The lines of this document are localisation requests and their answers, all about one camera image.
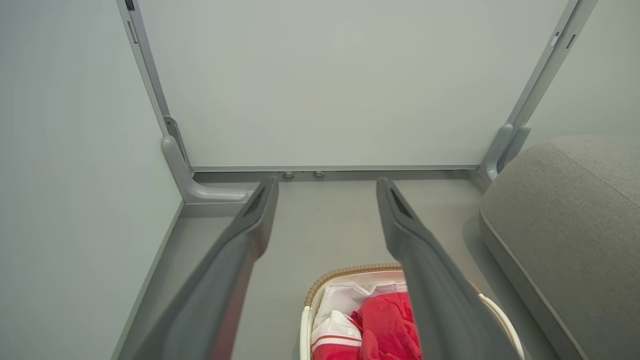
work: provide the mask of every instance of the gray sofa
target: gray sofa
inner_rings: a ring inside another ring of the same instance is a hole
[[[567,136],[500,173],[483,238],[561,359],[640,359],[640,140]]]

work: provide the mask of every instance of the gray floor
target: gray floor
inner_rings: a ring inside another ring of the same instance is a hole
[[[297,359],[300,315],[309,288],[336,268],[395,262],[387,252],[371,172],[296,174],[280,183],[266,253],[253,268],[234,360]],[[527,358],[553,359],[530,314],[480,238],[477,213],[486,187],[475,172],[385,172],[465,276],[507,313]],[[201,183],[254,188],[246,174],[200,174]],[[158,264],[131,336],[145,333],[182,281],[238,211],[238,206],[186,208]]]

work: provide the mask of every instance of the red towel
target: red towel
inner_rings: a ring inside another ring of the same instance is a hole
[[[341,339],[336,334],[321,336],[325,339],[314,344],[314,360],[422,359],[418,330],[413,322],[407,293],[392,293],[367,299],[358,311],[351,314],[351,319],[353,327],[349,331],[356,328],[360,331],[361,346],[350,339]]]

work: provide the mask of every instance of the white wall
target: white wall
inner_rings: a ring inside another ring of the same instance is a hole
[[[109,359],[181,197],[114,0],[0,2],[0,359]]]
[[[567,0],[139,0],[195,167],[478,165]]]
[[[640,135],[640,1],[599,0],[529,120],[525,148],[561,135]]]

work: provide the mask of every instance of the white basket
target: white basket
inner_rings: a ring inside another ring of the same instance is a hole
[[[318,305],[322,299],[326,286],[336,282],[355,282],[363,288],[368,288],[376,284],[388,284],[390,282],[401,283],[406,281],[404,279],[404,272],[398,264],[354,266],[351,268],[334,270],[324,274],[318,281],[316,281],[313,287],[311,287],[305,301],[305,308],[302,311],[302,319],[300,320],[300,360],[312,359],[311,329],[313,328],[314,319],[316,318]],[[511,340],[511,344],[518,352],[520,359],[524,360],[524,353],[522,351],[520,338],[509,321],[509,318],[504,314],[504,312],[502,312],[498,305],[491,301],[491,299],[485,297],[480,291],[477,292],[480,301],[482,301],[482,303],[495,314],[498,320],[500,320],[500,323]]]

